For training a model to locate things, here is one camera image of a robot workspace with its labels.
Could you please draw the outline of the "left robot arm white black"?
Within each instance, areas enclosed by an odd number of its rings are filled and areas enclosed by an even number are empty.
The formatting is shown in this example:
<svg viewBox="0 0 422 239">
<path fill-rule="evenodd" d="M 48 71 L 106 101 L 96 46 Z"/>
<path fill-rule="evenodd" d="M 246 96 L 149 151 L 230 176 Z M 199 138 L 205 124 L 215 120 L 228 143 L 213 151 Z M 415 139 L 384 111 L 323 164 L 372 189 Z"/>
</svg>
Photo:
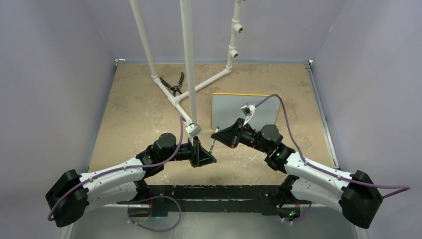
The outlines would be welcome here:
<svg viewBox="0 0 422 239">
<path fill-rule="evenodd" d="M 61 228 L 107 204 L 144 203 L 148 199 L 145 179 L 161 172 L 165 163 L 183 160 L 189 161 L 192 167 L 217 162 L 202 147 L 198 137 L 182 143 L 173 134 L 163 133 L 152 145 L 124 163 L 91 173 L 68 170 L 46 193 L 50 208 L 47 220 Z"/>
</svg>

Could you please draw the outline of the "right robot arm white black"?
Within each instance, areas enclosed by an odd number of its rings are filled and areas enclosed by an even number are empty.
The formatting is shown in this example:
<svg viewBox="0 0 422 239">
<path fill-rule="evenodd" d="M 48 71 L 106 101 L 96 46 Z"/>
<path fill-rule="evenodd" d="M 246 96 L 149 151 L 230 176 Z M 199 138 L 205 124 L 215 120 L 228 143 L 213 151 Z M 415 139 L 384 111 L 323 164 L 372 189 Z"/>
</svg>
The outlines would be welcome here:
<svg viewBox="0 0 422 239">
<path fill-rule="evenodd" d="M 279 187 L 281 202 L 305 200 L 330 207 L 357 227 L 368 229 L 380 208 L 383 197 L 369 175 L 326 167 L 308 158 L 301 158 L 294 149 L 283 144 L 283 136 L 274 124 L 254 130 L 244 119 L 211 138 L 229 148 L 246 145 L 266 154 L 264 161 L 275 171 L 287 174 Z"/>
</svg>

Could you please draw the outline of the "white green marker pen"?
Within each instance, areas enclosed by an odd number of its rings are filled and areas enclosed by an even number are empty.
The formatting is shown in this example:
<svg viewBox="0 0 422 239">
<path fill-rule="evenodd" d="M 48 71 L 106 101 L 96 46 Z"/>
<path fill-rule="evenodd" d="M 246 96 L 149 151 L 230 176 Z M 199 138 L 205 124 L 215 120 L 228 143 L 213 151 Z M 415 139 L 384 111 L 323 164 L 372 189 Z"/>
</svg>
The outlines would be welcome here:
<svg viewBox="0 0 422 239">
<path fill-rule="evenodd" d="M 215 129 L 214 133 L 217 133 L 218 131 L 219 131 L 219 126 L 217 126 L 217 127 L 216 127 L 216 129 Z M 216 140 L 215 140 L 215 139 L 213 139 L 213 140 L 211 141 L 211 146 L 210 146 L 210 149 L 209 149 L 209 155 L 212 155 L 212 152 L 213 152 L 213 148 L 214 148 L 215 142 L 216 142 Z"/>
</svg>

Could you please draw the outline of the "yellow framed whiteboard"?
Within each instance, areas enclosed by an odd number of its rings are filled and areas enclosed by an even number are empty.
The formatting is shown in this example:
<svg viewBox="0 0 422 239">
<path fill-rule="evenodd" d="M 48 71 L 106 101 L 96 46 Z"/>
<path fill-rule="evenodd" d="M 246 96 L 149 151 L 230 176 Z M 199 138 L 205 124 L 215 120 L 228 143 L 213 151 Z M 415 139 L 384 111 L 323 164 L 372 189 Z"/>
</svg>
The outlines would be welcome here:
<svg viewBox="0 0 422 239">
<path fill-rule="evenodd" d="M 211 128 L 224 129 L 238 118 L 246 119 L 255 130 L 266 124 L 275 124 L 282 107 L 277 97 L 271 97 L 264 103 L 267 95 L 240 93 L 213 93 L 211 95 Z"/>
</svg>

